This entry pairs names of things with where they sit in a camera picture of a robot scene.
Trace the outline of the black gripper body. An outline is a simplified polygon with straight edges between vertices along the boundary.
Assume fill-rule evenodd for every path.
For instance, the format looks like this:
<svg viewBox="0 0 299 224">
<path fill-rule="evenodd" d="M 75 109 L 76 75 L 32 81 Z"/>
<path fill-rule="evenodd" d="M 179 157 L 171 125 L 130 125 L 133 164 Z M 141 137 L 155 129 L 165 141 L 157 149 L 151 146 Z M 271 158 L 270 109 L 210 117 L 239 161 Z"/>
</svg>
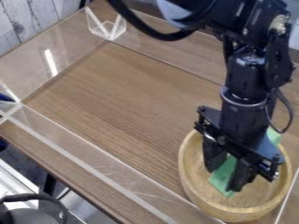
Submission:
<svg viewBox="0 0 299 224">
<path fill-rule="evenodd" d="M 257 176 L 267 181 L 277 178 L 279 165 L 286 161 L 282 152 L 267 139 L 267 129 L 281 91 L 255 92 L 241 96 L 229 87 L 221 90 L 222 108 L 198 107 L 199 120 L 194 125 L 203 137 L 215 141 L 237 160 L 246 158 L 257 167 Z"/>
</svg>

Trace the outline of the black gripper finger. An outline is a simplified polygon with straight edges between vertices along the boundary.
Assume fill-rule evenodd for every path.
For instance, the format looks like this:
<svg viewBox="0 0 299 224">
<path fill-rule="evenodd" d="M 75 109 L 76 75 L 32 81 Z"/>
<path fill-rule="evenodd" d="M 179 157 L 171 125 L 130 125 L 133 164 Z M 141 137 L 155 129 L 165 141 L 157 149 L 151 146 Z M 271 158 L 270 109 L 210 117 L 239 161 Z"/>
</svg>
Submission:
<svg viewBox="0 0 299 224">
<path fill-rule="evenodd" d="M 235 170 L 230 176 L 226 190 L 241 192 L 243 186 L 254 181 L 257 174 L 258 169 L 254 164 L 247 161 L 245 157 L 239 159 L 235 165 Z"/>
<path fill-rule="evenodd" d="M 229 153 L 207 136 L 203 137 L 203 161 L 209 172 L 215 172 L 227 159 Z"/>
</svg>

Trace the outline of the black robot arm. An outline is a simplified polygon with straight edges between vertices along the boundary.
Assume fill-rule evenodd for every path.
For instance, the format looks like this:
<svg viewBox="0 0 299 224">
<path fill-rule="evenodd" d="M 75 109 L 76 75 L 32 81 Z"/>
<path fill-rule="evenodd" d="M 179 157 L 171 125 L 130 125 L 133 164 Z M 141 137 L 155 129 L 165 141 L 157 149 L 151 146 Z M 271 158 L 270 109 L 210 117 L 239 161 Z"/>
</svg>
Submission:
<svg viewBox="0 0 299 224">
<path fill-rule="evenodd" d="M 283 0 L 158 0 L 169 23 L 179 28 L 159 32 L 133 12 L 123 0 L 107 0 L 126 21 L 150 37 L 177 41 L 199 29 L 211 28 L 223 43 L 227 67 L 221 89 L 222 108 L 198 107 L 194 128 L 203 136 L 206 169 L 215 172 L 226 157 L 238 160 L 226 189 L 239 192 L 257 176 L 273 181 L 286 162 L 270 142 L 278 102 L 291 103 L 281 87 L 293 81 L 291 36 L 287 4 Z"/>
</svg>

